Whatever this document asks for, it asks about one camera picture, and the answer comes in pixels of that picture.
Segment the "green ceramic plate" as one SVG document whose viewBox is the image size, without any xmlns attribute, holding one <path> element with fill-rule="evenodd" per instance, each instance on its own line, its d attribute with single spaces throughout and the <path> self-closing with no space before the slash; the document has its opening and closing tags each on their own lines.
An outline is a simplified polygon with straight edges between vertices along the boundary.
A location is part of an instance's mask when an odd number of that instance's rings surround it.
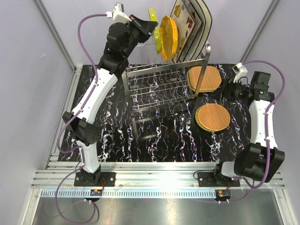
<svg viewBox="0 0 300 225">
<path fill-rule="evenodd" d="M 153 39 L 156 47 L 157 54 L 162 52 L 162 43 L 161 43 L 161 35 L 159 31 L 158 18 L 156 15 L 156 11 L 153 8 L 148 8 L 149 17 L 152 22 L 156 22 L 157 26 L 153 31 Z"/>
</svg>

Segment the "orange rounded-square wicker plate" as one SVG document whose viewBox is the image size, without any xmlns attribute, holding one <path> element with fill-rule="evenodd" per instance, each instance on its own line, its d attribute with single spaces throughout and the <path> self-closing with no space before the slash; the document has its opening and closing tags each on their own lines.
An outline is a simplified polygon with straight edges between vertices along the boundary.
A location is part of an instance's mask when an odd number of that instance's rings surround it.
<svg viewBox="0 0 300 225">
<path fill-rule="evenodd" d="M 200 76 L 202 66 L 193 67 L 187 72 L 187 81 L 193 92 L 196 90 L 197 82 Z M 217 68 L 207 66 L 204 72 L 199 92 L 213 92 L 221 84 L 222 79 Z"/>
</svg>

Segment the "cream floral square plate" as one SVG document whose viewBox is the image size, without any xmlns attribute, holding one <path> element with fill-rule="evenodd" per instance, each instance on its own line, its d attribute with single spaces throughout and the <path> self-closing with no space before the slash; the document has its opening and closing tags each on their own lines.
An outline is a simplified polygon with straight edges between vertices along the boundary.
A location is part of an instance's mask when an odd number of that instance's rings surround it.
<svg viewBox="0 0 300 225">
<path fill-rule="evenodd" d="M 182 62 L 188 55 L 192 41 L 202 21 L 189 0 L 177 0 L 171 12 L 178 30 L 178 46 L 173 58 L 174 63 Z"/>
</svg>

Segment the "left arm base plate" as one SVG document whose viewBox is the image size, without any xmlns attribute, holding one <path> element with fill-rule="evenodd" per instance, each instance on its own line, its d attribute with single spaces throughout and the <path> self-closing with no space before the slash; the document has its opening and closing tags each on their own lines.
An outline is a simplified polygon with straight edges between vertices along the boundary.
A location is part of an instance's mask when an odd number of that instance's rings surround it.
<svg viewBox="0 0 300 225">
<path fill-rule="evenodd" d="M 75 175 L 75 187 L 114 187 L 116 181 L 115 172 L 77 172 Z"/>
</svg>

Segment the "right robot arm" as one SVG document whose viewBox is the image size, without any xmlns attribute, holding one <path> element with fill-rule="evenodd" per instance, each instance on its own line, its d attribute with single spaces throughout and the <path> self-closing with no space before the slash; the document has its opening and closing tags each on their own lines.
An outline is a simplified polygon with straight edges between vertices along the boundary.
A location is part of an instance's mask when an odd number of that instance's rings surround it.
<svg viewBox="0 0 300 225">
<path fill-rule="evenodd" d="M 250 84 L 241 80 L 245 69 L 235 71 L 235 77 L 226 81 L 223 96 L 227 100 L 241 99 L 247 102 L 251 117 L 251 139 L 235 161 L 218 163 L 212 175 L 217 186 L 223 186 L 234 177 L 250 178 L 260 185 L 268 183 L 285 159 L 278 149 L 273 131 L 273 100 L 269 92 L 270 74 L 255 71 Z"/>
</svg>

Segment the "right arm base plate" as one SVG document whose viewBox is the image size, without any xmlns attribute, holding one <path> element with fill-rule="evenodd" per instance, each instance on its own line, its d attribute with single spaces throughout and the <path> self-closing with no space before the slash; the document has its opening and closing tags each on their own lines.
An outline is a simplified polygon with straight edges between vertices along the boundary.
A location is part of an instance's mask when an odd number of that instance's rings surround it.
<svg viewBox="0 0 300 225">
<path fill-rule="evenodd" d="M 218 187 L 214 182 L 214 173 L 213 172 L 198 172 L 197 181 L 200 188 L 204 187 Z"/>
</svg>

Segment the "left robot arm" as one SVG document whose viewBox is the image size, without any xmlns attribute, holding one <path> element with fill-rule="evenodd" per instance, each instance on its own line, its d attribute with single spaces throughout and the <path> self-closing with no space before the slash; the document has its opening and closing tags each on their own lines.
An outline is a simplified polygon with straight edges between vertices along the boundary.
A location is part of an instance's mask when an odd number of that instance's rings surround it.
<svg viewBox="0 0 300 225">
<path fill-rule="evenodd" d="M 104 54 L 97 65 L 92 64 L 95 76 L 72 112 L 64 112 L 63 129 L 73 134 L 82 165 L 74 171 L 76 187 L 114 186 L 116 174 L 101 172 L 97 156 L 100 128 L 95 126 L 96 114 L 110 89 L 116 84 L 128 66 L 128 57 L 139 43 L 146 42 L 158 26 L 156 21 L 144 21 L 134 15 L 113 15 L 109 27 Z"/>
</svg>

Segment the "orange ceramic plate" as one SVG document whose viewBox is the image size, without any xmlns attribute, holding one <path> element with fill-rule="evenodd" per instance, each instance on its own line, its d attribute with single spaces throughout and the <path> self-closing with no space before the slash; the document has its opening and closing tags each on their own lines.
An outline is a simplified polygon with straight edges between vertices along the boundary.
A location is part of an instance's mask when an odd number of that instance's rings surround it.
<svg viewBox="0 0 300 225">
<path fill-rule="evenodd" d="M 164 16 L 160 24 L 162 57 L 165 61 L 174 58 L 178 47 L 178 29 L 176 22 L 168 15 Z"/>
</svg>

